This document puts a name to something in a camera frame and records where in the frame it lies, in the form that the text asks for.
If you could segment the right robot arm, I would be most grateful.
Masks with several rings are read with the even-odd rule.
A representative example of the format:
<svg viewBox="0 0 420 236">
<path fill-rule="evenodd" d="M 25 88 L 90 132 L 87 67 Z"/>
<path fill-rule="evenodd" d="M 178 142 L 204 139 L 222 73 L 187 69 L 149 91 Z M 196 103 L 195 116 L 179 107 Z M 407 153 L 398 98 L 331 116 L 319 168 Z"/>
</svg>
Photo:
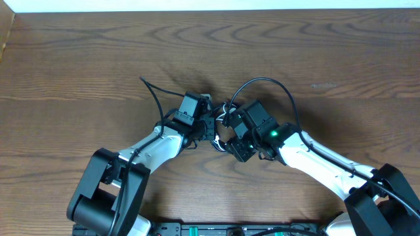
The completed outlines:
<svg viewBox="0 0 420 236">
<path fill-rule="evenodd" d="M 313 140 L 297 125 L 279 125 L 258 100 L 222 107 L 235 136 L 224 148 L 238 161 L 255 153 L 311 176 L 344 201 L 320 230 L 324 235 L 418 235 L 419 198 L 396 167 L 376 169 L 351 161 Z"/>
</svg>

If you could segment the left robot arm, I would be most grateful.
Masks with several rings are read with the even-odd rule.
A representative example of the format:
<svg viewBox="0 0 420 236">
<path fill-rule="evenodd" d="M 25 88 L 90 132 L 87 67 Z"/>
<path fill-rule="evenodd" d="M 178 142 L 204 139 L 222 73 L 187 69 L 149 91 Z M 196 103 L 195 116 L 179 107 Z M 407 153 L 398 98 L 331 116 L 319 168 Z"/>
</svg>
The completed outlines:
<svg viewBox="0 0 420 236">
<path fill-rule="evenodd" d="M 164 162 L 197 142 L 215 137 L 212 99 L 187 92 L 178 109 L 161 117 L 136 144 L 93 153 L 68 205 L 69 220 L 88 235 L 147 235 L 151 223 L 139 215 L 148 179 Z"/>
</svg>

